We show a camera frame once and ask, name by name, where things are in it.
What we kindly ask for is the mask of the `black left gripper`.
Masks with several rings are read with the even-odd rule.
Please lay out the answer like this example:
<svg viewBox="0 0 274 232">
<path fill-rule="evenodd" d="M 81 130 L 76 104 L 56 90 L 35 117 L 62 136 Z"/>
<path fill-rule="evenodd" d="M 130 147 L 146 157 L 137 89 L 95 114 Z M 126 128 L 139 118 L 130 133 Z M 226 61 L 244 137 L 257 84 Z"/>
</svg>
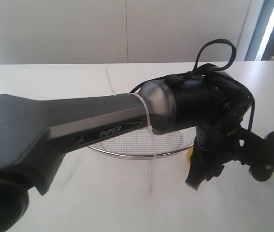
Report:
<svg viewBox="0 0 274 232">
<path fill-rule="evenodd" d="M 224 133 L 209 124 L 196 126 L 196 137 L 191 157 L 191 167 L 185 180 L 187 186 L 198 190 L 200 184 L 218 177 L 224 164 L 232 160 L 250 166 L 250 146 L 256 134 L 240 125 Z"/>
</svg>

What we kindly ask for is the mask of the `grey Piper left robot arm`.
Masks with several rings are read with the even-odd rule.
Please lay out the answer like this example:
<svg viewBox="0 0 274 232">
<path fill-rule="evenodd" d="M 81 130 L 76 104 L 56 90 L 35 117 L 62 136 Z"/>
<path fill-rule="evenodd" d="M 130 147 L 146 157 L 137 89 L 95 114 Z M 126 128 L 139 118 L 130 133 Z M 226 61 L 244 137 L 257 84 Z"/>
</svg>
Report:
<svg viewBox="0 0 274 232">
<path fill-rule="evenodd" d="M 251 132 L 240 124 L 254 110 L 247 87 L 210 63 L 125 94 L 43 101 L 0 94 L 0 231 L 24 215 L 29 189 L 47 193 L 67 153 L 146 127 L 155 135 L 196 128 L 186 180 L 196 188 L 222 172 Z"/>
</svg>

